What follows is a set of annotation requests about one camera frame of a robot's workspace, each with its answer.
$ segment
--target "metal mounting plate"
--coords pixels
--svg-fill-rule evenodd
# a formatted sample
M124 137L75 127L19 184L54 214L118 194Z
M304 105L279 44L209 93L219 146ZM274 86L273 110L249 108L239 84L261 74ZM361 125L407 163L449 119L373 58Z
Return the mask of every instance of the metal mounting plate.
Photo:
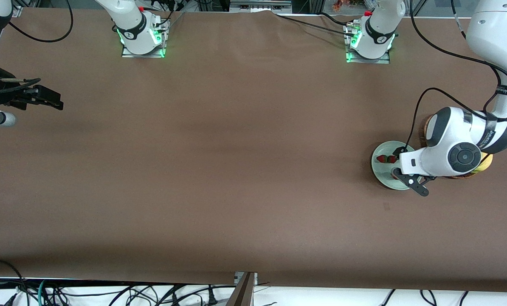
M170 28L170 20L165 21L161 25L161 44L151 52L147 54L133 54L131 53L125 46L123 46L123 50L121 51L121 57L130 57L130 58L164 58L166 53L166 42L169 39L169 28Z
M345 33L356 33L358 29L359 20L356 19L352 23L348 23L347 25L343 25L342 29ZM386 51L385 54L381 58L377 59L368 59L360 56L357 51L355 51L350 45L354 39L357 37L349 37L344 36L344 45L346 48L346 62L366 62L368 64L389 64L389 52Z

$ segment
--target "white floor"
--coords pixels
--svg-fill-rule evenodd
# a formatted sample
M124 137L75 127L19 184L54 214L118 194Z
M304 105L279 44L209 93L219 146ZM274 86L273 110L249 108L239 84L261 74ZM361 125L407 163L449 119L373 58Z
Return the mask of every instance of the white floor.
M171 286L157 286L156 291L161 297ZM178 298L206 286L191 285L178 291ZM116 287L71 287L64 290L68 294L98 294L123 290L124 286ZM306 287L265 287L258 286L255 289L254 306L267 306L276 302L275 306L380 306L389 289L330 289L330 288L306 288ZM4 304L15 293L14 289L0 289L0 305ZM155 298L152 291L144 293ZM232 293L232 288L215 289L215 298L223 306L226 299ZM437 306L459 306L459 299L463 291L434 291ZM115 294L97 297L69 297L69 306L108 306ZM129 294L119 298L114 306L124 306ZM208 300L208 293L201 293L204 302ZM25 306L25 294L19 294L13 304ZM31 299L31 305L38 303ZM180 302L181 306L198 306L200 298L192 296ZM507 306L507 293L498 292L470 292L463 302L463 306ZM149 306L146 300L139 298L133 300L131 306ZM429 306L422 300L418 290L397 290L388 302L388 306Z

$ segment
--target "yellow object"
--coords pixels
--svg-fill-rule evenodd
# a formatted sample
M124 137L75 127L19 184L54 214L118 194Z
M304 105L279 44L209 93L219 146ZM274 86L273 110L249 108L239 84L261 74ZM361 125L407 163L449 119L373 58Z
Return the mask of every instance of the yellow object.
M484 159L484 157L486 157L486 155L487 155L487 153L482 152L482 159ZM490 154L486 158L486 160L484 160L482 163L480 163L478 165L478 167L476 167L476 169L471 171L471 173L478 173L478 172L482 172L482 171L486 170L491 165L492 160L493 160L493 155Z

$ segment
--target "metal bracket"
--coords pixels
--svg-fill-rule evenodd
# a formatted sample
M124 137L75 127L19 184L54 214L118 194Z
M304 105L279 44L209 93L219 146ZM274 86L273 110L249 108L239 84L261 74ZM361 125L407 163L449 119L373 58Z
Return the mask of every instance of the metal bracket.
M361 38L361 26L359 19L342 26L345 33L352 33L354 36L344 36L344 46L346 48L346 62L364 62L368 64L389 64L389 52L386 51L381 58L369 59L360 56L351 46L357 43Z
M158 28L156 28L156 30L160 31L160 33L155 34L155 37L156 39L160 39L162 42L160 45L155 47L151 52L148 52L147 54L133 54L124 45L123 50L121 51L121 57L164 58L166 53L166 42L167 40L169 40L169 29L170 29L170 20L165 21Z
M420 176L419 174L403 174L401 169L395 168L392 172L393 176L403 182L408 188L414 190L420 196L428 196L429 190L425 184L436 179L435 176Z
M237 286L225 306L251 306L254 301L254 286L257 285L257 273L235 272L234 281Z

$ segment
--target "cable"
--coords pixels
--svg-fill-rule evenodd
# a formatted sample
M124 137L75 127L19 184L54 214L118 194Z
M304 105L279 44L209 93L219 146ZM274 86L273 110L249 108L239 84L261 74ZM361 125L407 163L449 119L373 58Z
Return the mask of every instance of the cable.
M311 26L311 27L314 27L314 28L323 29L323 30L326 30L326 31L330 31L330 32L333 32L333 33L338 33L338 34L349 36L349 37L354 36L352 33L344 33L342 31L337 31L337 30L333 30L333 29L329 29L329 28L320 27L319 25L313 25L311 23L305 23L304 21L293 19L293 18L289 18L289 17L286 17L286 16L282 16L282 15L278 15L278 14L276 14L276 15L278 17L280 17L280 18L291 20L291 21L295 21L296 23L302 23L303 25Z
M425 298L425 296L423 294L423 290L420 290L420 295L422 295L422 299L424 299L424 301L427 302L428 304L430 304L431 306L437 306L437 299L434 298L433 291L431 291L431 290L428 290L428 291L429 291L429 294L431 295L431 297L433 298L433 302L431 302L430 300Z
M36 83L40 82L40 78L24 79L24 82L26 82L26 83L23 84L23 85L19 85L19 86L16 86L16 87L5 88L5 89L0 89L0 94L1 93L2 94L11 93L13 91L18 91L20 89L24 89L24 88L30 87L31 85L35 85Z
M203 301L203 297L199 294L195 294L195 295L201 299L201 306L205 306L205 302Z
M21 276L21 274L19 273L19 271L16 269L16 267L14 267L11 263L7 262L7 261L4 261L4 260L1 260L0 259L0 264L3 264L3 265L7 265L9 266L9 268L11 268L14 273L17 275L17 278L19 279L21 285L23 286L25 292L28 291L27 289L27 286L25 285L25 282L24 282L24 279L23 279L23 276ZM27 306L30 306L30 298L29 298L29 295L27 296Z
M70 7L70 3L69 3L69 0L65 0L65 2L67 2L67 5L69 6L69 13L70 13L70 27L69 27L69 30L65 33L65 35L59 37L58 39L50 39L50 40L46 40L46 39L40 39L40 38L36 38L36 37L32 37L31 35L25 33L24 31L22 31L20 28L18 28L17 26L15 26L13 23L8 23L9 25L11 25L14 29L16 29L19 33L22 33L23 35L25 35L26 37L29 37L30 39L32 40L36 40L36 41L39 41L39 42L43 42L43 43L56 43L57 41L61 41L63 39L65 39L67 36L69 36L69 34L71 33L71 31L73 30L73 25L74 25L74 17L73 17L73 9Z
M113 294L119 294L121 291L114 291L114 292L106 292L103 294L87 294L87 295L73 295L73 294L66 294L65 292L61 291L61 294L64 296L77 296L77 297L86 297L86 296L103 296L103 295L113 295Z
M418 108L420 106L420 103L422 102L422 99L423 99L424 95L428 91L438 91L439 93L442 93L443 95L446 95L446 97L449 97L453 102L457 103L459 106L463 107L465 110L468 110L469 112L471 112L471 114L473 114L473 115L475 115L475 116L477 116L479 118L482 118L482 119L484 119L486 121L488 120L488 118L486 116L483 116L483 115L477 113L477 111L475 111L475 110L471 110L468 106L466 106L465 104L459 102L458 99L456 99L455 97L453 97L449 93L446 93L446 91L443 91L442 89L436 88L436 87L429 87L428 89L424 90L424 92L422 93L422 95L420 95L420 97L418 99L418 103L416 103L416 109L414 110L414 116L412 117L412 127L410 129L410 134L409 134L408 139L406 141L405 149L408 147L408 144L410 143L410 139L412 138L412 134L414 133L414 127L415 127L415 124L416 124L416 116L418 115Z
M410 7L414 7L413 6L413 0L410 0ZM494 68L500 72L502 72L504 75L507 76L507 71L504 70L503 68L501 67L498 67L494 64L491 64L490 62L486 62L485 60L480 60L480 59L476 59L476 58L472 58L472 57L468 57L468 56L463 56L463 55L460 55L460 54L455 54L454 52L450 52L450 51L447 51L447 50L444 50L442 48L440 48L439 46L435 45L434 43L430 42L418 29L418 26L416 25L416 21L415 21L415 18L414 18L414 14L411 14L410 15L410 20L412 21L412 26L414 27L414 30L416 31L416 33L418 33L419 37L424 41L426 42L428 45L430 45L431 47L435 48L436 50L444 53L444 54L448 54L448 55L451 55L451 56L454 56L454 57L457 57L457 58L461 58L461 59L465 59L465 60L469 60L469 61L472 61L472 62L478 62L479 64L483 64L483 65L486 65L486 66L489 66L491 68Z
M129 286L129 287L126 287L125 289L121 290L111 301L110 301L110 304L108 304L108 306L112 306L112 304L115 303L116 300L118 300L118 298L120 296L123 296L124 293L126 293L127 291L129 291L129 289L133 288L133 286Z
M46 280L42 280L40 282L40 286L38 286L38 306L42 306L42 288L44 287L44 283L46 283Z
M170 25L169 25L169 30L170 28L178 22L178 20L180 20L180 18L182 18L183 15L185 15L186 13L185 12L180 12L180 16L178 16L178 18L176 20L174 20L174 22L172 22Z
M345 26L346 23L341 23L340 21L336 20L333 18L333 16L327 14L326 12L319 12L319 15L322 15L322 16L325 16L327 18L329 18L333 23L336 23L337 25L341 25L341 26Z
M469 294L469 291L465 291L463 295L461 296L461 299L459 299L459 306L463 306L463 300L467 297L467 294Z
M386 300L380 306L386 306L388 304L389 299L391 298L391 296L393 295L393 293L395 293L395 290L397 290L397 289L391 289L391 291L389 291L389 294L386 297Z
M465 31L463 31L463 27L461 26L461 21L459 21L459 18L457 17L456 6L453 3L453 0L450 0L450 3L452 5L453 17L456 19L457 27L459 27L459 31L461 31L461 35L463 35L463 38L467 39L467 35L465 34Z

